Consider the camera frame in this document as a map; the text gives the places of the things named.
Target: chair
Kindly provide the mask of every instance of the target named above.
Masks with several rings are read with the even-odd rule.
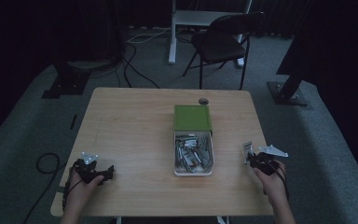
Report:
[[[191,37],[196,52],[190,60],[183,76],[190,68],[200,68],[200,90],[202,89],[202,67],[204,65],[222,63],[222,68],[226,62],[243,58],[243,68],[240,90],[242,90],[245,77],[246,64],[248,59],[250,40],[249,36],[257,32],[265,18],[263,12],[250,14],[239,14],[223,16],[214,20],[208,27],[206,33],[195,34]],[[242,35],[243,39],[239,42],[235,35]],[[191,66],[197,54],[200,56],[200,65]]]

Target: person's left hand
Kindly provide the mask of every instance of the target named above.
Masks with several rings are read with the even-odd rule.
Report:
[[[97,188],[98,184],[103,180],[103,175],[95,177],[91,182],[86,184],[81,180],[80,175],[74,170],[71,180],[69,194],[66,197],[65,211],[62,215],[62,223],[76,223],[90,200],[92,193]]]

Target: gray carpet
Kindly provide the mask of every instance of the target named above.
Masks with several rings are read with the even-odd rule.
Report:
[[[132,31],[131,35],[140,32]],[[182,73],[194,50],[178,42],[176,64],[168,65],[169,38],[159,36],[142,44],[134,44],[137,53],[131,64],[142,74],[165,89],[197,89],[198,70]],[[285,81],[275,76],[278,66],[290,46],[291,39],[252,37],[250,58],[244,89],[255,101],[255,108],[268,144],[287,151],[290,203],[298,223],[358,223],[358,166],[351,155],[336,123],[320,99],[316,88],[300,85],[310,106],[275,105],[267,81]],[[126,58],[133,53],[127,47]],[[76,62],[87,68],[97,63]],[[241,70],[234,63],[223,69],[205,69],[204,89],[236,90]],[[155,88],[153,84],[128,69],[133,88]],[[91,74],[83,95],[62,96],[43,100],[56,77],[54,67],[48,67],[34,79],[7,120],[0,128],[0,223],[22,223],[34,202],[43,192],[51,175],[40,174],[35,167],[38,157],[47,152],[59,155],[61,164],[69,157],[77,131],[85,114],[92,91],[97,87],[122,87],[123,65],[117,72]],[[74,115],[76,122],[71,129]],[[41,168],[51,170],[55,160],[41,161]],[[52,187],[41,199],[28,223],[59,223],[49,208],[62,176],[60,170]],[[84,217],[82,223],[109,223],[111,217]],[[232,217],[232,223],[272,223],[272,217]]]

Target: hand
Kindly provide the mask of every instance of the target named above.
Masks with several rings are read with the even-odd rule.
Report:
[[[285,166],[280,161],[276,162],[279,163],[279,166],[282,168],[278,169],[278,172],[284,178]],[[286,189],[278,174],[274,173],[272,175],[265,175],[257,168],[254,168],[254,171],[255,175],[257,175],[257,177],[261,180],[264,191],[268,195],[268,201],[273,207],[279,204],[287,203]]]
[[[62,215],[61,224],[78,223],[84,207],[102,180],[103,175],[99,175],[86,184],[81,180],[80,175],[75,170],[73,171],[71,186],[69,188],[72,190],[66,198],[66,206]]]

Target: chair backrest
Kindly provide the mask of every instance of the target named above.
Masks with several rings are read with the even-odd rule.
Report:
[[[264,12],[223,16],[214,20],[208,32],[220,32],[231,35],[241,35],[258,31],[265,18]]]

